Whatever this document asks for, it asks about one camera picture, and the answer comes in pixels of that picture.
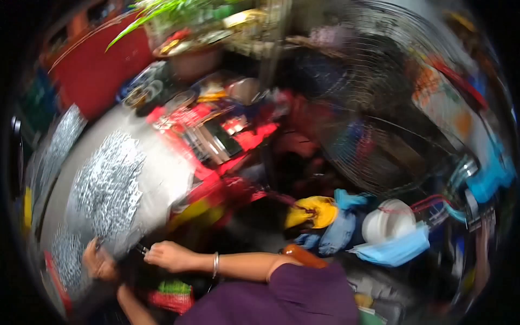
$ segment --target sleeve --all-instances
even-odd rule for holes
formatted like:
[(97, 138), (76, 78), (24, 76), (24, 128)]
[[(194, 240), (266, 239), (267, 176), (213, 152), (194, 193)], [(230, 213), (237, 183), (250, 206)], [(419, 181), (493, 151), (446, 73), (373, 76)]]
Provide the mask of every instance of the sleeve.
[(357, 324), (354, 293), (337, 263), (322, 269), (283, 264), (272, 273), (269, 289), (298, 313), (322, 315), (329, 324)]

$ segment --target person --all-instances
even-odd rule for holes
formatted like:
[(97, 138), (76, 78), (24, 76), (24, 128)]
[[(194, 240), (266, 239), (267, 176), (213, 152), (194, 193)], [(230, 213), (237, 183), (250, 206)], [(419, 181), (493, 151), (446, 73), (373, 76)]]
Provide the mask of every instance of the person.
[[(113, 258), (97, 239), (87, 246), (83, 263), (91, 277), (116, 284), (117, 300), (132, 325), (156, 321), (121, 282)], [(354, 295), (338, 264), (317, 269), (287, 255), (198, 254), (174, 242), (154, 244), (146, 263), (171, 273), (199, 271), (243, 281), (224, 282), (175, 320), (182, 324), (357, 324)]]

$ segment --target bracelet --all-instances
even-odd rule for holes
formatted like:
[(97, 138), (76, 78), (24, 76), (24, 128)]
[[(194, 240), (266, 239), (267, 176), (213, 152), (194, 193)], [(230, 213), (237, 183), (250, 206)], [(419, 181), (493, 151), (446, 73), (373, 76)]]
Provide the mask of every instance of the bracelet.
[(215, 252), (215, 257), (213, 258), (213, 279), (217, 277), (218, 272), (218, 252)]

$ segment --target hand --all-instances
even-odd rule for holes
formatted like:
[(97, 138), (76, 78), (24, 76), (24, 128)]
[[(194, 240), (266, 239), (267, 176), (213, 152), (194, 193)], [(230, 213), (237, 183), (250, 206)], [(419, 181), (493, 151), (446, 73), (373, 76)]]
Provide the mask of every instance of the hand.
[(200, 260), (197, 254), (172, 241), (163, 241), (152, 245), (145, 255), (145, 262), (160, 266), (171, 273), (196, 270)]
[(103, 247), (97, 250), (97, 242), (97, 238), (91, 240), (83, 253), (83, 264), (87, 267), (88, 275), (103, 281), (118, 281), (119, 271), (114, 259)]

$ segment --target potted plant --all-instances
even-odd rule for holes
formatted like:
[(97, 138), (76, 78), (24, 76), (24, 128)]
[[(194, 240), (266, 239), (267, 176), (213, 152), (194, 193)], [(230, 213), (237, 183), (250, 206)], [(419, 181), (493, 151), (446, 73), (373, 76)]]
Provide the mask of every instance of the potted plant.
[(147, 30), (151, 49), (154, 50), (175, 29), (201, 22), (204, 10), (239, 2), (242, 0), (137, 0), (135, 7), (140, 10), (137, 19), (110, 42), (107, 50), (139, 27)]

